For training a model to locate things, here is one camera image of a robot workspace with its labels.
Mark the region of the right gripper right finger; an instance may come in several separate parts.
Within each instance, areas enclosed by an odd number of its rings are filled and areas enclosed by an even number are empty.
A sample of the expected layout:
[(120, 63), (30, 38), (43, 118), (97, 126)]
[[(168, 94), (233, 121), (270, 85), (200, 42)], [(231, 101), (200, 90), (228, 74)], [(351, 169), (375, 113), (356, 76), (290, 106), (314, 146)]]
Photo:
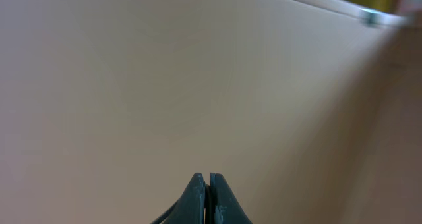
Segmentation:
[(252, 224), (224, 176), (210, 173), (209, 224)]

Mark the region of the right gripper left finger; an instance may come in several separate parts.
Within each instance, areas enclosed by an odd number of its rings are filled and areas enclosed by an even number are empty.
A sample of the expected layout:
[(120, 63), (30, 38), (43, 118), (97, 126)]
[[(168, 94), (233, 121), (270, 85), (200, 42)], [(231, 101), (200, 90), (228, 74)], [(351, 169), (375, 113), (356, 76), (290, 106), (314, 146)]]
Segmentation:
[(162, 223), (202, 224), (204, 203), (205, 182), (201, 173), (195, 173)]

